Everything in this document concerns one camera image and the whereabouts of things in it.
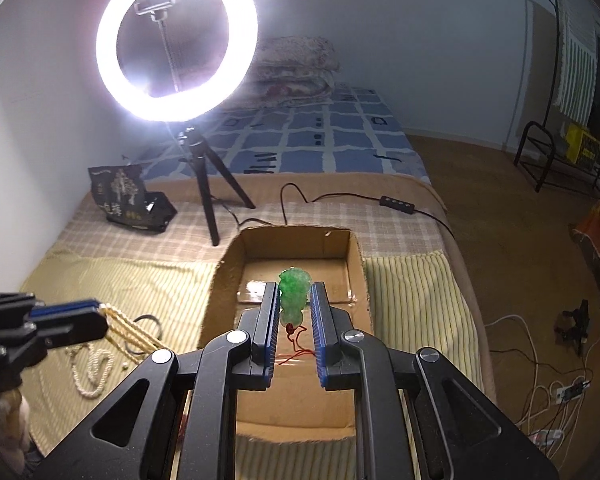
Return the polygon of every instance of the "tripod leg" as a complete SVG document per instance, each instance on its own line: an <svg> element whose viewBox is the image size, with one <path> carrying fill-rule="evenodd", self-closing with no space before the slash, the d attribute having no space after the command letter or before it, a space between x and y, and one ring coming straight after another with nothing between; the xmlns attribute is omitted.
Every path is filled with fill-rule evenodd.
<svg viewBox="0 0 600 480"><path fill-rule="evenodd" d="M251 202L251 199L249 198L249 196L242 189L240 184L238 184L238 181L235 180L235 177L231 174L231 172L228 170L228 168L224 165L224 163L222 162L222 159L218 156L217 153L215 153L208 146L206 146L206 156L209 158L212 165L214 165L217 168L217 170L220 172L220 174L224 177L224 180L226 180L226 182L229 183L229 185L233 188L233 190L242 199L242 202L244 202L244 206L248 207L249 209L255 209L256 207L255 207L254 203Z"/></svg>
<svg viewBox="0 0 600 480"><path fill-rule="evenodd" d="M209 179L206 175L206 162L203 156L194 156L191 161L193 172L197 179L197 187L200 189L200 198L202 206L205 209L206 224L209 226L211 243L216 247L220 243L220 234L218 225L215 222L215 212L213 211L213 202L211 201L211 189L209 188Z"/></svg>

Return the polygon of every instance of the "bed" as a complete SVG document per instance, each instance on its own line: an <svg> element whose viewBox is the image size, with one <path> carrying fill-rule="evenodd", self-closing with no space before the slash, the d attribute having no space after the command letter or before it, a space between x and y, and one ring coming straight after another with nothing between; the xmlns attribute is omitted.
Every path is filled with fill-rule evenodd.
<svg viewBox="0 0 600 480"><path fill-rule="evenodd" d="M373 91L342 85L327 104L214 112L201 125L257 206L255 212L241 208L232 202L236 197L229 186L211 176L214 195L240 219L257 213L259 219L282 223L280 189L294 182L309 198L328 192L386 194L446 222L444 204L419 155ZM161 319L170 348L197 348L214 270L238 228L217 206L222 241L212 247L197 186L181 156L173 141L165 140L141 157L147 188L165 192L178 209L164 234L106 222L87 196L23 288L49 303L95 296L129 317L150 311ZM480 310L449 232L427 216L407 216L352 196L305 204L290 189L285 207L291 224L343 226L355 233L371 320L388 346L406 351L436 346L495 400ZM107 343L97 345L106 348ZM115 361L102 396L94 399L81 396L71 378L72 370L86 377L86 351L72 363L66 352L52 351L26 372L23 393L32 407L33 437L44 454L125 377L122 364ZM268 442L238 437L236 478L308 479L316 472L320 478L354 478L354 448L354 438Z"/></svg>

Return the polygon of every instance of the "wooden floor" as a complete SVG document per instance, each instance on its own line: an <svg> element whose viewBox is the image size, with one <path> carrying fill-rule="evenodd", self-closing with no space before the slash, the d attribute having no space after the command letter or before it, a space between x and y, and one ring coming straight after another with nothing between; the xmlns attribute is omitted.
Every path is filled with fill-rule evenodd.
<svg viewBox="0 0 600 480"><path fill-rule="evenodd" d="M573 310L582 299L588 299L592 317L589 344L600 335L600 294L568 227L579 222L593 202L549 187L535 193L526 175L513 167L512 157L498 150L428 137L410 139L448 208L449 223L484 322L519 314L528 323L539 361L561 371L582 368L573 349L555 343L554 323L561 311ZM517 322L506 320L487 332L491 349L519 348L532 355L525 331ZM517 421L533 385L534 366L514 353L492 357L499 406ZM562 479L576 472L600 439L600 343L587 365L594 371L594 379L568 456L564 460L569 439L554 459L557 466L564 460ZM571 383L577 375L560 376L540 367L539 383ZM539 392L534 411L545 403L546 395ZM552 408L539 416L532 427L542 428L555 412Z"/></svg>

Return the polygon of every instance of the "striped towel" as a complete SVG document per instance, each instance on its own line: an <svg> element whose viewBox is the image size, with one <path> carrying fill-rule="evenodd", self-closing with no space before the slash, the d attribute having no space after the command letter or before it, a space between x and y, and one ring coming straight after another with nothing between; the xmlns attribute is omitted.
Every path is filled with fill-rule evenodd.
<svg viewBox="0 0 600 480"><path fill-rule="evenodd" d="M554 104L581 126L589 121L596 86L596 20L589 6L558 0L562 37L560 85Z"/></svg>
<svg viewBox="0 0 600 480"><path fill-rule="evenodd" d="M422 346L438 348L482 389L474 321L443 251L371 257L364 264L377 336L388 346L409 352ZM33 271L24 289L34 290L49 303L96 297L116 304L129 317L151 312L163 324L166 345L184 352L197 344L214 267L205 262L83 258L55 250ZM96 347L112 350L106 341ZM115 361L105 394L128 373L121 361ZM86 351L78 356L77 369L85 378ZM63 349L50 351L23 378L22 392L31 405L31 433L44 454L103 398L88 400L77 393ZM414 455L413 438L411 451ZM353 480L355 439L273 444L238 436L235 463L240 480Z"/></svg>

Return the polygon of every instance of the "black ring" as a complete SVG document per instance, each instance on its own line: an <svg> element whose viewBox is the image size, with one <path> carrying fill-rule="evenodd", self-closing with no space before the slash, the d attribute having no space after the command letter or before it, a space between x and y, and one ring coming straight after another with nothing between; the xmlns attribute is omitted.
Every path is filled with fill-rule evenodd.
<svg viewBox="0 0 600 480"><path fill-rule="evenodd" d="M133 320L133 322L137 323L138 321L141 321L142 319L150 319L151 321L153 321L158 326L158 335L155 336L155 339L157 339L158 341L160 341L162 339L162 335L163 335L162 323L160 322L160 320L157 317L155 317L153 314L142 314L141 316L136 317ZM128 342L126 342L126 341L124 342L124 348L131 355L144 355L144 354L146 354L146 352L136 352L134 350L131 350L129 348Z"/></svg>

